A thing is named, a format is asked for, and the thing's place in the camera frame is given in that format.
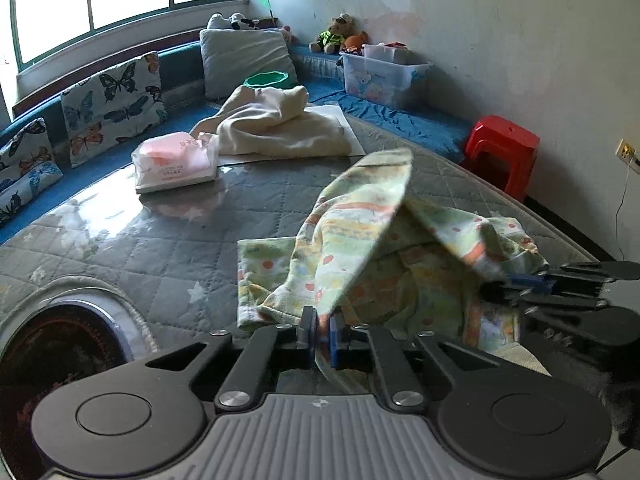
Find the metal screw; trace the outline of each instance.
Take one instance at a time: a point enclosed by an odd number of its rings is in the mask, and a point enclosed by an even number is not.
[[[241,392],[239,390],[231,390],[230,392],[225,392],[218,397],[220,404],[231,407],[244,406],[250,399],[251,397],[249,397],[248,393]]]
[[[420,404],[424,400],[424,397],[418,392],[405,390],[394,394],[391,400],[398,406],[410,408]]]

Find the blue sofa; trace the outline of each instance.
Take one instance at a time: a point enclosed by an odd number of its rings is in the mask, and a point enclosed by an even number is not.
[[[337,102],[345,113],[412,140],[453,162],[462,161],[463,148],[471,130],[469,122],[435,109],[409,114],[348,95],[344,91],[342,69],[335,63],[336,56],[312,54],[306,46],[292,47],[291,56],[300,83],[309,91],[310,102]],[[159,52],[159,58],[162,99],[169,119],[78,168],[73,169],[70,165],[59,95],[22,115],[0,134],[0,146],[3,146],[30,121],[44,118],[56,162],[64,174],[58,183],[37,196],[0,228],[0,243],[92,182],[129,164],[131,152],[142,140],[181,130],[189,131],[198,120],[216,113],[217,105],[204,100],[204,70],[199,42]]]

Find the green plastic bowl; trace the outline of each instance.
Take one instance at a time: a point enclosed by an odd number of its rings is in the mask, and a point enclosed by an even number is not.
[[[289,88],[289,74],[286,72],[261,72],[244,80],[249,88]]]

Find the window frame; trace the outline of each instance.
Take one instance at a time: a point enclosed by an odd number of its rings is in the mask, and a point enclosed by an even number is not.
[[[15,0],[9,0],[9,12],[11,17],[11,34],[12,34],[12,39],[14,41],[14,53],[15,53],[15,60],[18,68],[18,73],[36,64],[37,62],[45,59],[46,57],[51,56],[51,54],[55,54],[56,52],[77,43],[78,41],[82,41],[82,40],[85,40],[86,38],[96,36],[97,34],[104,32],[105,30],[110,30],[112,28],[119,27],[120,25],[134,22],[135,20],[142,20],[144,18],[148,18],[149,16],[157,16],[158,14],[164,14],[166,12],[171,12],[172,10],[184,9],[186,7],[197,7],[200,5],[207,5],[207,4],[213,4],[218,2],[236,2],[236,1],[239,1],[239,0],[190,0],[188,2],[180,2],[177,4],[175,3],[174,0],[169,0],[168,7],[163,7],[162,9],[150,10],[149,12],[143,12],[142,14],[130,16],[129,18],[124,18],[117,22],[110,23],[109,25],[95,28],[91,0],[86,0],[88,14],[89,14],[90,30],[84,34],[81,34],[80,36],[76,36],[75,38],[71,38],[70,40],[65,41],[65,43],[59,44],[58,46],[50,50],[47,50],[46,52],[40,54],[39,56],[34,57],[33,59],[28,60],[27,62],[24,62],[22,59],[22,51],[20,49],[20,38],[18,35],[18,20],[17,20],[17,13],[16,13],[16,7],[15,7]]]

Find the electrical socket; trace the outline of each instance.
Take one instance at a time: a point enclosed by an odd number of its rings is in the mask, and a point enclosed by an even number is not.
[[[616,156],[625,165],[631,165],[631,169],[636,173],[640,173],[640,163],[638,158],[636,157],[636,149],[629,144],[625,139],[620,140],[620,144],[618,145],[618,149],[616,150]]]

